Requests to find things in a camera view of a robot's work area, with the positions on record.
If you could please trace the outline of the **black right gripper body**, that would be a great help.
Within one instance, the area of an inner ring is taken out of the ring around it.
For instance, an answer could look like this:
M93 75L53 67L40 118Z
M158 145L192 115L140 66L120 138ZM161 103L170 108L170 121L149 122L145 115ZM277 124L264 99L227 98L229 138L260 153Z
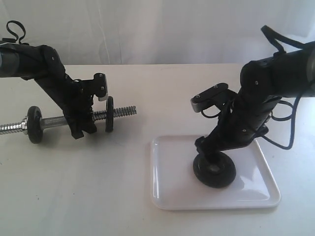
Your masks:
M209 135L209 152L218 152L248 146L254 138L268 133L266 121L271 113L271 100L246 101L237 98L232 112Z

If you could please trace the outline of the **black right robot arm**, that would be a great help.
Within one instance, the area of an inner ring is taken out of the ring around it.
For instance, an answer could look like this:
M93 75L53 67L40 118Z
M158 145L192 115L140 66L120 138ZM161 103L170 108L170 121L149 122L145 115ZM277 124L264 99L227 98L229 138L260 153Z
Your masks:
M190 100L196 113L212 106L220 110L213 131L195 141L199 158L213 162L220 151L244 148L255 138L264 138L265 124L282 98L315 95L314 42L294 52L250 61L241 69L240 84L234 92L219 83Z

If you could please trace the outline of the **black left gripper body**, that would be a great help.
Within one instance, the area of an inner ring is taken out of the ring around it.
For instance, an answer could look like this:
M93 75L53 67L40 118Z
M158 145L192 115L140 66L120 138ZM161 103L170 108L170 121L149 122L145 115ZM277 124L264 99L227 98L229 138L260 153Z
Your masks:
M59 76L62 111L68 123L93 123L92 105L98 96L97 74L90 80L74 80L66 73Z

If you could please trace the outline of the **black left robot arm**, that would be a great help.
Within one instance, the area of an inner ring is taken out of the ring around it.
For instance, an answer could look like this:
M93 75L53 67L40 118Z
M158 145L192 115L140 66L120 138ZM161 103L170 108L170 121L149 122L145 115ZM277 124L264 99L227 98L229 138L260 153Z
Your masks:
M52 47L1 45L0 76L34 80L62 110L73 138L97 131L92 117L93 94L88 91L88 82L71 79Z

